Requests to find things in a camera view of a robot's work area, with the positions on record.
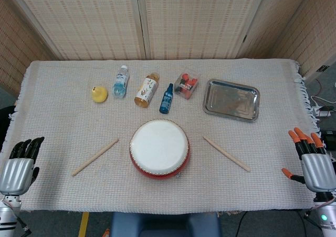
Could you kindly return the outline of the black-fingered silver left robot hand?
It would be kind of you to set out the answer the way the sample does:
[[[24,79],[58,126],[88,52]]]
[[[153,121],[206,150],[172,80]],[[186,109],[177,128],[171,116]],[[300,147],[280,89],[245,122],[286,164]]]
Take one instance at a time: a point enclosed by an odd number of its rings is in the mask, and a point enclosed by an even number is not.
[[[20,196],[28,191],[39,173],[35,163],[44,139],[28,139],[13,147],[1,173],[1,194]]]

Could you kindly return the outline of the orange-tipped silver right robot hand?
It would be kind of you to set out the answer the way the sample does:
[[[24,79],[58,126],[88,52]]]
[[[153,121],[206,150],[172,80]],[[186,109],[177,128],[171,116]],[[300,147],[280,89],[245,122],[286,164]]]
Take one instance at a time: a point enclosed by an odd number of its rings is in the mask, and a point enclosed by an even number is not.
[[[302,175],[295,175],[286,168],[282,173],[290,180],[300,182],[314,192],[335,191],[335,170],[331,158],[327,155],[320,137],[316,133],[310,136],[299,128],[288,131],[298,154]]]

